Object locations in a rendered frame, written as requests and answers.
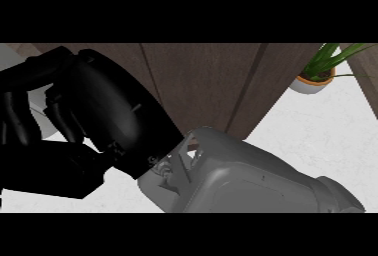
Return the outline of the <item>green plant in white pot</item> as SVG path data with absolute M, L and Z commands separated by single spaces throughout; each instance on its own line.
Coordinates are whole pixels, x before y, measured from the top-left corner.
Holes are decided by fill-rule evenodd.
M 378 43 L 371 46 L 365 43 L 353 43 L 335 53 L 340 43 L 325 43 L 295 77 L 289 89 L 300 94 L 312 95 L 326 88 L 337 77 L 362 77 L 362 74 L 338 74 L 337 66 L 374 46 L 378 46 Z

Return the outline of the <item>brown wooden cabinet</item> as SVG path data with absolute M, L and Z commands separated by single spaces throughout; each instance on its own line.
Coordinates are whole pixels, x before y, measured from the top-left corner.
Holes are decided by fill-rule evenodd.
M 151 43 L 137 44 L 151 72 L 143 50 L 143 45 Z M 260 47 L 226 128 L 220 130 L 201 126 L 216 129 L 238 139 L 248 137 L 319 49 L 319 46 L 310 43 L 254 44 Z

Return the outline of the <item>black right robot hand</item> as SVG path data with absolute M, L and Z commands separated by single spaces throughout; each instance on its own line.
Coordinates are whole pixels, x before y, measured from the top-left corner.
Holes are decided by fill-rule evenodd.
M 182 140 L 154 95 L 97 51 L 58 47 L 0 71 L 0 192 L 81 199 L 109 168 L 139 179 Z

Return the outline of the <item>brown wooden panel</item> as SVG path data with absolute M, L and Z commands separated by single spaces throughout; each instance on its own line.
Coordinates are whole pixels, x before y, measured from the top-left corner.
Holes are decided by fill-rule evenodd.
M 378 119 L 378 45 L 347 59 L 357 83 Z

